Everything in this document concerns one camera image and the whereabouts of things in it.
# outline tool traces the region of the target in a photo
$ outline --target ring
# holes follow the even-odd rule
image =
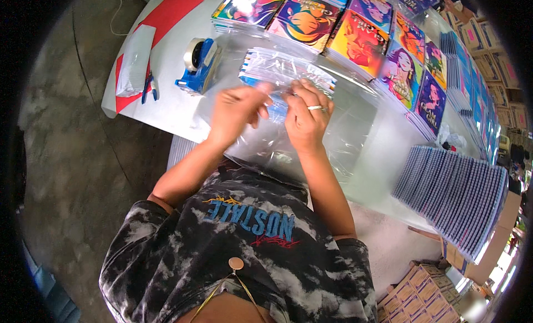
[[[322,112],[328,111],[328,108],[322,107],[322,106],[308,106],[307,109],[309,110],[322,110]]]

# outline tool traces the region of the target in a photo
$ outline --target woman's right hand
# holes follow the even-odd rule
[[[298,156],[314,156],[324,151],[322,138],[330,122],[335,104],[307,79],[294,80],[291,84],[295,95],[285,94],[288,104],[285,127]],[[309,110],[308,106],[321,106]]]

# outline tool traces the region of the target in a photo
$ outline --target gold necklace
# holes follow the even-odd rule
[[[192,322],[196,316],[198,316],[198,314],[200,313],[200,311],[203,309],[203,307],[205,307],[205,305],[207,305],[207,303],[213,298],[213,296],[215,295],[215,293],[217,292],[218,288],[222,285],[222,283],[228,279],[230,276],[235,276],[237,278],[237,280],[239,280],[239,283],[241,284],[241,286],[244,288],[244,290],[246,291],[246,294],[248,294],[248,297],[250,298],[250,300],[252,300],[252,303],[254,304],[255,308],[257,309],[257,313],[259,314],[259,317],[261,317],[261,321],[263,321],[263,323],[267,323],[266,320],[263,318],[263,315],[261,314],[261,312],[259,311],[259,307],[257,306],[257,304],[255,303],[255,300],[254,298],[252,297],[252,294],[250,293],[250,291],[248,290],[248,287],[246,287],[246,285],[244,285],[244,282],[242,282],[242,280],[239,278],[239,276],[235,273],[236,270],[240,270],[244,267],[244,262],[242,259],[238,258],[238,257],[232,257],[228,260],[228,264],[230,265],[230,268],[233,270],[232,273],[230,273],[227,277],[225,277],[224,279],[222,279],[218,285],[215,287],[215,289],[209,294],[209,296],[203,301],[202,305],[200,305],[200,308],[198,308],[198,310],[196,311],[195,315],[191,318],[191,320],[189,321]]]

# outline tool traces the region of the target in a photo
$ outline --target concrete floor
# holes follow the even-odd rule
[[[127,32],[143,6],[142,0],[124,0],[114,30]],[[118,0],[75,2],[78,47],[97,105],[79,67],[69,9],[39,53],[19,121],[28,167],[23,235],[36,262],[80,307],[85,323],[114,322],[97,285],[101,263],[131,204],[146,198],[165,171],[172,139],[124,116],[110,120],[100,109],[124,39],[109,31],[117,7]],[[403,278],[410,260],[438,258],[437,242],[395,219],[351,207],[358,235],[370,249],[378,300]]]

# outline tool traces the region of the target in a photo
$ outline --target woman's left hand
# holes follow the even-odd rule
[[[265,104],[271,105],[268,94],[272,86],[268,83],[225,89],[217,94],[211,132],[207,138],[212,144],[226,150],[243,132],[246,124],[258,127],[259,116],[268,119]]]

